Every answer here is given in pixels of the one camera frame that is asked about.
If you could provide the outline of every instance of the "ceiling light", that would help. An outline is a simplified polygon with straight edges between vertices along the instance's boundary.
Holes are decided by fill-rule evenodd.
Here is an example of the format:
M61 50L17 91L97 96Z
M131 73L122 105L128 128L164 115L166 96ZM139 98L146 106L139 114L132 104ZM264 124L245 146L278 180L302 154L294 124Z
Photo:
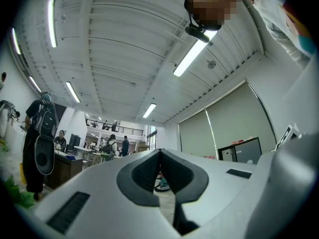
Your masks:
M205 35L209 37L209 41L217 34L217 31L206 31ZM180 64L174 70L174 75L181 76L183 72L189 67L189 65L194 61L194 59L200 54L200 52L205 48L207 43L197 40L193 47L188 51L186 56L180 62Z
M16 35L15 35L15 30L14 28L12 29L12 39L13 39L13 44L14 44L14 49L16 51L17 54L21 54L19 45L18 45L18 41L16 40Z
M150 115L150 113L154 110L155 107L156 107L156 104L151 103L150 107L148 108L148 110L144 114L143 118L147 118Z
M35 85L35 87L42 93L41 89L39 88L39 86L35 83L34 79L32 76L29 76L30 80L32 81L32 83Z
M81 101L80 101L80 99L78 98L78 96L76 95L76 93L75 93L75 91L74 91L74 89L73 89L71 83L70 83L70 82L66 82L66 85L68 86L68 88L69 88L69 90L70 90L72 96L74 97L75 101L77 101L78 103L80 103Z
M51 45L53 48L55 48L56 38L55 38L55 30L54 30L54 0L48 1L48 23L49 23Z

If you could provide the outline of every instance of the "railing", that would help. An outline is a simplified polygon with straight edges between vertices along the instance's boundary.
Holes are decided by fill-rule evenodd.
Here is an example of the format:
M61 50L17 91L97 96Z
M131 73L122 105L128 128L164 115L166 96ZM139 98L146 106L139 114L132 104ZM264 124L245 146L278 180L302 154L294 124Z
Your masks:
M85 119L86 125L91 126L93 128L103 129L106 131L112 131L112 124L104 124L103 122L99 122L96 120L91 119ZM143 130L141 129L135 129L135 128L129 128L129 127L122 127L122 126L116 126L115 131L118 133L124 133L124 134L133 134L133 135L140 135L143 136Z

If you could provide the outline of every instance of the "roller blind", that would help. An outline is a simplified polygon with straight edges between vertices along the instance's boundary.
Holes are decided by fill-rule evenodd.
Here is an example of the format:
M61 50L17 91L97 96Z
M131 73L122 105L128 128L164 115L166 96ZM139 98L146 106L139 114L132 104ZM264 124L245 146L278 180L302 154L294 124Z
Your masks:
M182 152L197 156L216 155L213 136L205 111L179 124Z
M262 153L275 148L275 138L267 116L248 84L207 108L217 148L233 141L259 137Z

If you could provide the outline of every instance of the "window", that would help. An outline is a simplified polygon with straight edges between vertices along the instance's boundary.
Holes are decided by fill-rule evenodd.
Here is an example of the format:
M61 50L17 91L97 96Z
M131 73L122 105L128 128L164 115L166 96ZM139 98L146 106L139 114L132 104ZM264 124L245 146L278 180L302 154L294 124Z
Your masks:
M148 134L147 134L147 142L146 144L150 146L150 149L156 149L156 141L157 141L157 128L156 126L149 125L148 126Z

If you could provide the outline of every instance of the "white ceiling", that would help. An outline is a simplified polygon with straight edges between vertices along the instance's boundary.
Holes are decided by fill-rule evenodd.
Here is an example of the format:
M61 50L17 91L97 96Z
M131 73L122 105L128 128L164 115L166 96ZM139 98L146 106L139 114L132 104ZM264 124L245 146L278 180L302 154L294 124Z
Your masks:
M163 125L214 91L256 51L258 31L244 4L181 76L173 75L195 39L184 29L184 0L56 0L57 47L47 0L27 0L15 21L28 71L55 102L90 115ZM208 61L217 65L210 70ZM77 104L65 82L81 100ZM150 103L157 107L147 119Z

